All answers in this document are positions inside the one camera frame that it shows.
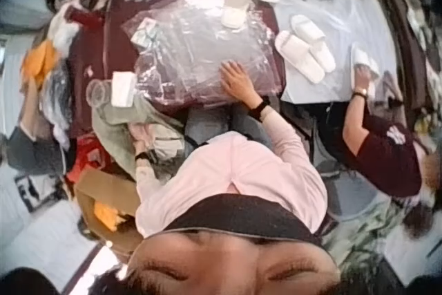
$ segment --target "jeans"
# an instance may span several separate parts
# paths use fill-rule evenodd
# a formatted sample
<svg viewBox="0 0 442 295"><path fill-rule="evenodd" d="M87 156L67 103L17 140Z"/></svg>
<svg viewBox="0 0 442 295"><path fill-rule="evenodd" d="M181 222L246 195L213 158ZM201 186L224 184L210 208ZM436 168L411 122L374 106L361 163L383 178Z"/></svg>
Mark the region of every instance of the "jeans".
<svg viewBox="0 0 442 295"><path fill-rule="evenodd" d="M272 149L270 137L264 127L248 115L248 110L244 105L190 108L184 133L196 144L204 144L211 138L228 131L236 131ZM195 147L186 141L186 157L193 150Z"/></svg>

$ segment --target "red bag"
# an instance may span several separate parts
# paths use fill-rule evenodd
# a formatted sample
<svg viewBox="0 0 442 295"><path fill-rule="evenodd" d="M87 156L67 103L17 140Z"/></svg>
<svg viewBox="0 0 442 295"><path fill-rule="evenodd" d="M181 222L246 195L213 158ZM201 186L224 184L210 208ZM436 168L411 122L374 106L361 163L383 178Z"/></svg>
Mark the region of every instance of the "red bag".
<svg viewBox="0 0 442 295"><path fill-rule="evenodd" d="M103 169L113 162L111 155L100 144L94 134L87 134L77 138L77 158L72 170L66 177L76 183L80 173L86 166L94 169Z"/></svg>

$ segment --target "watch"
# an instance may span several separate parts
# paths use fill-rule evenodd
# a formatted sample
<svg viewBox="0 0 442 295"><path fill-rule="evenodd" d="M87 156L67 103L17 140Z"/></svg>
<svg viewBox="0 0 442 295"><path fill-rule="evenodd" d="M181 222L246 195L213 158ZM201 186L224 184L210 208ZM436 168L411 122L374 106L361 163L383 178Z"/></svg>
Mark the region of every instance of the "watch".
<svg viewBox="0 0 442 295"><path fill-rule="evenodd" d="M253 110L249 111L249 115L257 120L257 121L261 121L261 112L262 110L269 105L269 102L267 100L263 100L261 104L258 105L257 108L254 108Z"/></svg>
<svg viewBox="0 0 442 295"><path fill-rule="evenodd" d="M367 100L367 98L368 98L368 91L367 91L367 89L355 88L354 91L353 91L352 98L354 96L361 96L362 98Z"/></svg>
<svg viewBox="0 0 442 295"><path fill-rule="evenodd" d="M141 153L138 153L138 154L135 156L135 161L137 161L137 160L139 160L139 159L144 159L144 160L148 160L148 161L149 161L149 155L147 154L147 152L141 152Z"/></svg>

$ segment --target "cardboard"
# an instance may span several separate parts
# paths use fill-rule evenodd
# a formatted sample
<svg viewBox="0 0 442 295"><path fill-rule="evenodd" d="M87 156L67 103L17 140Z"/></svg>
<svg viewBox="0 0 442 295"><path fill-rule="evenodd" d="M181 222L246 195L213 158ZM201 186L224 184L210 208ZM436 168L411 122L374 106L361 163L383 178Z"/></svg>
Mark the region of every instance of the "cardboard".
<svg viewBox="0 0 442 295"><path fill-rule="evenodd" d="M123 231L109 230L94 214L95 201L116 208L135 217L140 205L134 182L86 167L74 186L75 196L88 228L97 236L112 243L111 249L121 254L130 254L142 242L143 237L135 226Z"/></svg>

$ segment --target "dark red shirt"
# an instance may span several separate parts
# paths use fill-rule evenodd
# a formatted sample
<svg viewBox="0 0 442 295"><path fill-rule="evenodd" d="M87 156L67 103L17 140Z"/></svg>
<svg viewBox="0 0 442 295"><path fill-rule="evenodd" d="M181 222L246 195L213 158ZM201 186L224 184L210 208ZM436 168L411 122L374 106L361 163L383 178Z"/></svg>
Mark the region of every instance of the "dark red shirt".
<svg viewBox="0 0 442 295"><path fill-rule="evenodd" d="M410 131L372 115L365 115L363 126L369 134L358 155L349 156L350 164L387 195L417 195L422 178Z"/></svg>

